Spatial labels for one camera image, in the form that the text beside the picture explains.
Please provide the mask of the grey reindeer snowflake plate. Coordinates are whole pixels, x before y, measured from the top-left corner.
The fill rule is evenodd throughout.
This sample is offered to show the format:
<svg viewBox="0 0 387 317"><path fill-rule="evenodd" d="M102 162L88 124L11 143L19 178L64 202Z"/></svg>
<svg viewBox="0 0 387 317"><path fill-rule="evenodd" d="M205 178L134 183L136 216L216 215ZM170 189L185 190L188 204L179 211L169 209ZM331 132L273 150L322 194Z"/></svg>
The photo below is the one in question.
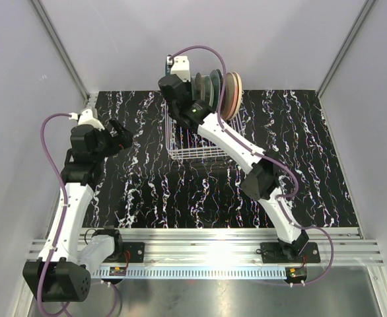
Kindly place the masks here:
<svg viewBox="0 0 387 317"><path fill-rule="evenodd" d="M203 100L205 96L205 86L201 73L197 73L194 80L195 96L199 100Z"/></svg>

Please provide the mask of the green plate with flower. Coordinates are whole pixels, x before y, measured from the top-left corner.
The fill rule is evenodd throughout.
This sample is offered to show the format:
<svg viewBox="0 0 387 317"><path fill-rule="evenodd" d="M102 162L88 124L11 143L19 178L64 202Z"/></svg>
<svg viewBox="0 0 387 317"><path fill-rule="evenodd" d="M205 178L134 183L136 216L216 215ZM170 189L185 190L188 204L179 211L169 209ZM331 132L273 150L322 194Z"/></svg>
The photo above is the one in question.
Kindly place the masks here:
<svg viewBox="0 0 387 317"><path fill-rule="evenodd" d="M213 106L214 101L214 88L213 83L209 75L203 75L201 77L203 86L201 87L201 99Z"/></svg>

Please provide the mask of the dark striped rim plate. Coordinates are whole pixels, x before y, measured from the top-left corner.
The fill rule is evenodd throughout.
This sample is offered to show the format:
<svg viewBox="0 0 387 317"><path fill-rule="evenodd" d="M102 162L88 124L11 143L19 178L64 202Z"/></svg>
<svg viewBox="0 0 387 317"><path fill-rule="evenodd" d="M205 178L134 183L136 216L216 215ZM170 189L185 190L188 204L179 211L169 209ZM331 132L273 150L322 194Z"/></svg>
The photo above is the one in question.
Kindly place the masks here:
<svg viewBox="0 0 387 317"><path fill-rule="evenodd" d="M212 70L210 73L210 79L213 85L213 109L216 112L218 105L219 105L219 99L220 99L220 93L222 89L223 84L223 75L219 69Z"/></svg>

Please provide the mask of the pink cream branch plate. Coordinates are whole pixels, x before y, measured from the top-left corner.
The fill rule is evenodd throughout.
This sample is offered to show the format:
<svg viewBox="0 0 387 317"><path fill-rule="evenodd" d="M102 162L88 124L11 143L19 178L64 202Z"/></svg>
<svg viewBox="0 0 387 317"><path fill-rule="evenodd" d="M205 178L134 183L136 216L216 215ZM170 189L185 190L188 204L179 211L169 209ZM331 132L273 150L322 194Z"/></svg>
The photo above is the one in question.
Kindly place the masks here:
<svg viewBox="0 0 387 317"><path fill-rule="evenodd" d="M225 95L221 106L221 118L230 120L235 113L238 101L238 80L234 73L228 73L225 85Z"/></svg>

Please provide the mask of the orange cream leaf plate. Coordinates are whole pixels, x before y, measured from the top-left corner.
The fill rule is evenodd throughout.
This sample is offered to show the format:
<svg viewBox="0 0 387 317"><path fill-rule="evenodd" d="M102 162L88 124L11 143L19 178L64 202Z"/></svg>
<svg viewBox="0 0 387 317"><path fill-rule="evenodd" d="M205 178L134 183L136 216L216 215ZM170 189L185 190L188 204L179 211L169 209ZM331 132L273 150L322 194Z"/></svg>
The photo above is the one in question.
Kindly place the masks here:
<svg viewBox="0 0 387 317"><path fill-rule="evenodd" d="M237 84L238 84L238 92L237 92L237 99L236 99L236 109L235 109L235 111L233 113L233 117L235 117L237 115L237 113L239 112L240 105L242 103L243 87L242 87L242 79L241 79L240 75L237 72L232 72L232 74L236 78Z"/></svg>

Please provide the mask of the white plate dark lettered rim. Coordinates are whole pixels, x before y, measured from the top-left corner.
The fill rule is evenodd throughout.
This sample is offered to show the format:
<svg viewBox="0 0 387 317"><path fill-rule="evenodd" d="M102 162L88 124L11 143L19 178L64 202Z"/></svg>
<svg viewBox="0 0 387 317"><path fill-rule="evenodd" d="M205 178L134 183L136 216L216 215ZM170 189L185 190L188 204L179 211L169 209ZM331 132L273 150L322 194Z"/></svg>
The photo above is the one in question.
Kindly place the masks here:
<svg viewBox="0 0 387 317"><path fill-rule="evenodd" d="M171 74L171 68L173 66L174 60L171 55L168 55L166 57L166 64L165 64L165 75Z"/></svg>

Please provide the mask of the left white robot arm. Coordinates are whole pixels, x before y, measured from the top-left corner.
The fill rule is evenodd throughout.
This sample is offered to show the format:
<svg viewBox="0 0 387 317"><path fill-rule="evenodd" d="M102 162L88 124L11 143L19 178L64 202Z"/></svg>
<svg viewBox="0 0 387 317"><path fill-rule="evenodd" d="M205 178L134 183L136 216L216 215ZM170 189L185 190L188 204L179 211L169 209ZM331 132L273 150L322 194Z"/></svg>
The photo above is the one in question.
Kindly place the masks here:
<svg viewBox="0 0 387 317"><path fill-rule="evenodd" d="M90 291L91 275L103 262L123 258L117 229L98 229L89 244L78 249L85 213L94 195L104 161L133 144L133 134L110 120L115 132L91 123L71 130L71 147L58 171L59 205L50 233L36 261L25 263L24 280L38 302L82 302Z"/></svg>

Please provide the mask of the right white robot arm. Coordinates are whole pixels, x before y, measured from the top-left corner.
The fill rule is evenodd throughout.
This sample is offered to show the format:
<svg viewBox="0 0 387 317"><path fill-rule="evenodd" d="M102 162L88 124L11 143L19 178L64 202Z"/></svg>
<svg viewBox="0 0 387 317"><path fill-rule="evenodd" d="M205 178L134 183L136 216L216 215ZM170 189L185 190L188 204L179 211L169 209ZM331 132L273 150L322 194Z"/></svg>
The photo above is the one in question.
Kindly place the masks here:
<svg viewBox="0 0 387 317"><path fill-rule="evenodd" d="M260 245L262 260L269 263L320 262L317 245L310 241L306 228L295 221L286 202L287 196L279 185L277 171L287 167L266 156L262 148L233 130L206 101L193 99L188 84L179 76L165 75L158 86L172 119L216 144L244 171L242 191L264 208L277 234L276 242Z"/></svg>

